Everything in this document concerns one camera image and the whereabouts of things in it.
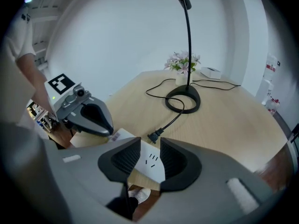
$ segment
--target flower vase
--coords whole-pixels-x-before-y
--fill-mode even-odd
[[[177,74],[176,77],[176,85],[181,86],[187,84],[188,81],[188,76],[185,76],[183,73],[182,74]],[[192,83],[192,73],[190,74],[190,83]]]

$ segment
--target black power cord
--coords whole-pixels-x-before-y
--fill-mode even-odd
[[[156,96],[156,95],[151,95],[151,94],[149,94],[149,91],[151,91],[151,90],[153,90],[153,89],[159,87],[160,85],[163,84],[164,81],[162,81],[159,85],[157,85],[157,86],[155,86],[155,87],[153,87],[153,88],[148,89],[145,93],[146,93],[147,95],[152,96],[152,97],[155,97],[155,98],[162,98],[162,99],[166,99],[166,98],[167,98],[167,99],[178,100],[179,102],[181,102],[181,103],[183,104],[183,108],[182,108],[182,111],[181,111],[181,112],[180,112],[180,113],[179,113],[179,114],[178,114],[178,115],[177,115],[171,122],[169,122],[167,125],[165,125],[163,128],[159,128],[159,129],[157,129],[155,132],[153,132],[153,133],[151,133],[151,134],[148,134],[148,138],[149,138],[154,144],[155,144],[156,141],[158,140],[159,136],[164,132],[164,130],[165,130],[166,128],[168,128],[170,125],[172,125],[173,122],[176,121],[176,120],[181,116],[181,114],[184,112],[184,109],[185,109],[185,104],[184,104],[184,102],[183,102],[182,100],[178,99],[178,98],[169,98],[169,97]],[[227,84],[231,84],[231,85],[233,85],[233,87],[230,88],[230,89],[222,89],[222,88],[218,88],[218,87],[204,86],[204,85],[200,85],[200,84],[196,84],[196,83],[191,83],[191,84],[195,84],[195,85],[198,85],[198,86],[200,86],[200,87],[204,87],[204,88],[217,89],[217,90],[222,90],[222,91],[229,91],[229,90],[232,90],[232,89],[235,88],[235,87],[240,86],[240,85],[237,85],[237,84],[232,84],[232,83],[227,82],[227,81],[217,81],[217,80],[195,80],[194,82],[199,82],[199,81],[210,81],[210,82],[218,82],[218,83],[227,83]]]

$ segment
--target person's arm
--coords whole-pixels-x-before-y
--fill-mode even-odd
[[[29,53],[21,56],[16,61],[19,69],[23,75],[30,81],[35,87],[36,92],[32,97],[32,100],[40,105],[42,108],[50,113],[54,113],[49,104],[48,94],[44,83],[47,81],[46,77],[41,73],[34,64],[34,55]]]

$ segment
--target wooden table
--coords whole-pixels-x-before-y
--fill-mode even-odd
[[[164,79],[174,78],[170,71],[148,71],[139,74],[127,85],[116,92],[107,102],[111,112],[115,132],[124,128],[135,136],[149,142],[147,135],[168,124],[177,113],[169,110],[164,99],[150,97],[145,91],[161,83]],[[193,80],[208,79],[193,74]],[[223,89],[232,86],[209,81],[200,82],[205,86]],[[175,81],[165,81],[151,94],[166,96],[175,88]],[[192,114],[178,118],[162,137],[192,143],[201,147],[223,152],[254,172],[262,168],[287,142],[275,119],[254,97],[242,87],[230,91],[194,86],[200,95],[200,109]],[[187,97],[181,98],[187,108],[194,104]],[[177,108],[182,104],[171,101]],[[76,147],[98,145],[106,139],[88,134],[76,133],[71,143]],[[134,169],[129,182],[141,187],[159,190],[159,184]]]

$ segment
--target black lamp base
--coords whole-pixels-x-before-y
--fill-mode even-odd
[[[197,90],[193,86],[190,86],[190,85],[189,86],[187,86],[187,85],[179,86],[178,88],[175,88],[173,91],[171,91],[166,96],[166,99],[165,99],[166,106],[169,109],[171,109],[172,111],[176,112],[176,113],[181,113],[182,112],[181,109],[173,107],[169,103],[168,98],[171,98],[171,97],[176,96],[176,95],[184,95],[184,96],[190,97],[191,99],[193,99],[195,101],[195,106],[192,109],[184,110],[183,114],[191,114],[191,113],[196,112],[199,109],[199,107],[200,107],[200,96],[199,96]]]

